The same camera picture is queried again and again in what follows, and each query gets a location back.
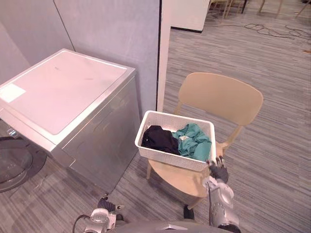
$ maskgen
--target washing machine lid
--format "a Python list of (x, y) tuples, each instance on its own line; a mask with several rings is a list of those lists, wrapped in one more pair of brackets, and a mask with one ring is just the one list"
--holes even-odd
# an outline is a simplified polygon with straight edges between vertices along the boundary
[(128, 69), (61, 50), (0, 86), (0, 105), (32, 128), (56, 135)]

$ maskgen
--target teal clothing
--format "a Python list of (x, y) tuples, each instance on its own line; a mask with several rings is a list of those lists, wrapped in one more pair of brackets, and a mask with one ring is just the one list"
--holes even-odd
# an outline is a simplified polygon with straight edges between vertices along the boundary
[(178, 151), (181, 156), (204, 162), (209, 159), (212, 142), (197, 124), (188, 124), (172, 134), (178, 139)]

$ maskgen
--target wall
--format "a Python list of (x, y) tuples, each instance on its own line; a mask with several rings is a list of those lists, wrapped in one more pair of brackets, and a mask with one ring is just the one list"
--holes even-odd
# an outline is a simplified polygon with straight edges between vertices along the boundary
[(202, 31), (209, 0), (171, 0), (172, 27)]
[(161, 40), (160, 40), (160, 62), (159, 79), (157, 91), (157, 110), (163, 112), (167, 61), (169, 57), (169, 44), (171, 32), (172, 1), (162, 0), (161, 18)]
[(137, 69), (140, 116), (156, 109), (159, 0), (56, 0), (77, 52)]
[(72, 50), (52, 0), (0, 0), (0, 22), (30, 65)]
[(29, 67), (29, 62), (0, 22), (0, 83), (4, 83)]

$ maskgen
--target laundry basket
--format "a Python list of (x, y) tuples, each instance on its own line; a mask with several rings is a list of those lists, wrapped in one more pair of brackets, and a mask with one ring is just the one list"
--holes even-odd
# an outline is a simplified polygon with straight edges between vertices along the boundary
[(201, 128), (201, 130), (210, 138), (212, 144), (209, 152), (209, 158), (210, 160), (216, 162), (216, 141), (213, 123), (206, 120), (198, 120), (194, 118), (155, 111), (147, 111), (145, 113), (138, 134), (136, 136), (135, 145), (138, 147), (140, 155), (148, 159), (183, 167), (190, 170), (203, 170), (207, 167), (206, 162), (141, 146), (143, 134), (151, 125), (159, 125), (164, 130), (176, 132), (177, 130), (184, 128), (189, 123), (197, 124)]

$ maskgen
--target washing machine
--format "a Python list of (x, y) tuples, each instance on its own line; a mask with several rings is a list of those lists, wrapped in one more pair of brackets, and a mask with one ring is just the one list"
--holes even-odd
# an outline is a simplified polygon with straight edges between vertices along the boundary
[(135, 73), (63, 49), (2, 84), (0, 191), (34, 176), (49, 156), (111, 192), (137, 152)]

